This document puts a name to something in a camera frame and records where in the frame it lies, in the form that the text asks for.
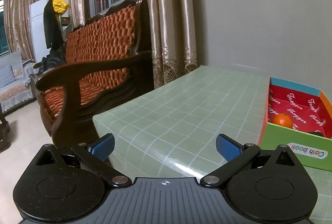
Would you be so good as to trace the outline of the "green checked tablecloth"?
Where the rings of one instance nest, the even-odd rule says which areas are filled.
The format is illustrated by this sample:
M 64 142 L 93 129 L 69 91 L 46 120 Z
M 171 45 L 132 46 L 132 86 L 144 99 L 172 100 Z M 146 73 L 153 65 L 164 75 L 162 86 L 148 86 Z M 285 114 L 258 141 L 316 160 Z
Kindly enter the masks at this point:
M 202 66 L 171 83 L 93 117 L 99 136 L 112 133 L 114 168 L 129 178 L 202 178 L 225 163 L 224 133 L 259 140 L 268 76 Z

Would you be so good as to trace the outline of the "orange mandarin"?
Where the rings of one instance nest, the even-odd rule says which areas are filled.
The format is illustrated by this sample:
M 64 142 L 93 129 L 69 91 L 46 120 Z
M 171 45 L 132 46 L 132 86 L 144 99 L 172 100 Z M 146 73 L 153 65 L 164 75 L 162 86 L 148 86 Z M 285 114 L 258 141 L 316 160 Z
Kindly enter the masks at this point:
M 292 119 L 285 113 L 275 115 L 271 120 L 271 123 L 290 129 L 293 127 Z

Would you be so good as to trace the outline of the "white refrigerator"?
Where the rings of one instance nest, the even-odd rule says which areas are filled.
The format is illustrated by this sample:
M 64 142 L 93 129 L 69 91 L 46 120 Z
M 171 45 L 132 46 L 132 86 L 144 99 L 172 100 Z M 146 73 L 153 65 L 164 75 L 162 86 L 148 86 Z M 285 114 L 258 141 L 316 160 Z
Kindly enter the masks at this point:
M 39 0 L 29 6 L 32 46 L 36 63 L 40 62 L 42 58 L 46 57 L 50 52 L 50 49 L 46 46 L 43 19 L 44 7 L 48 1 L 49 0 Z

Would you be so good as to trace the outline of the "yellow hanging bag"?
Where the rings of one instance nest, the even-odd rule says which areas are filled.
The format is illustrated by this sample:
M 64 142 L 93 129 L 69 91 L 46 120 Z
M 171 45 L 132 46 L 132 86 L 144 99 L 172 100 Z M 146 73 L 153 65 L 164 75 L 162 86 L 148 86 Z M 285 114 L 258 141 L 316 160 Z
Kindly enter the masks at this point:
M 63 15 L 69 9 L 70 4 L 65 0 L 52 0 L 52 6 L 55 13 Z

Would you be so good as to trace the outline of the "beige satin curtain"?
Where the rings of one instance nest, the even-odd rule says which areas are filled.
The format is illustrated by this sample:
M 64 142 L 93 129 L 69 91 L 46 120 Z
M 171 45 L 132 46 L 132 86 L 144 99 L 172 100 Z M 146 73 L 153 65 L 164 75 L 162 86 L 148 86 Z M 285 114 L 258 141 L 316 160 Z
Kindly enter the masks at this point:
M 197 65 L 193 0 L 148 0 L 154 86 L 161 87 Z

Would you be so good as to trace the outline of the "colourful cloth book box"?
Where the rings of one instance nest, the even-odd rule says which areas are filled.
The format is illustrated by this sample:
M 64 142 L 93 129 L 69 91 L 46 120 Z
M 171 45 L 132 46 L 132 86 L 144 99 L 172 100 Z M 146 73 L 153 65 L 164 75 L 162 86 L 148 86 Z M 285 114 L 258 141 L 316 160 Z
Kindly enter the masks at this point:
M 291 129 L 271 123 L 281 113 L 292 119 Z M 258 144 L 286 144 L 302 165 L 331 171 L 331 102 L 319 88 L 271 77 Z

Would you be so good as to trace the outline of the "wooden sofa orange cushions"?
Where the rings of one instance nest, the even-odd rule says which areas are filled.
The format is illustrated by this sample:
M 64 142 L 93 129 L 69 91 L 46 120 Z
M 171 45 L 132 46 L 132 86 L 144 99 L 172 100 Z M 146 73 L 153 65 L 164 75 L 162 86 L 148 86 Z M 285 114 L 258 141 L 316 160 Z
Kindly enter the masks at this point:
M 42 122 L 67 151 L 97 139 L 93 116 L 154 89 L 147 0 L 124 0 L 71 32 L 65 63 L 36 80 Z

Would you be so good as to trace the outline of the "black hanging coat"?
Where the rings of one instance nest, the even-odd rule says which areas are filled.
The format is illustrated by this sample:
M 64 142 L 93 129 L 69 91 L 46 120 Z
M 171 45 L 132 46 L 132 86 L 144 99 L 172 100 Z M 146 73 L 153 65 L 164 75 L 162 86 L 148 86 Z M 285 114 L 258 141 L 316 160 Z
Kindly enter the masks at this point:
M 46 46 L 52 51 L 56 51 L 63 44 L 61 31 L 53 7 L 53 1 L 48 0 L 43 12 L 43 25 Z

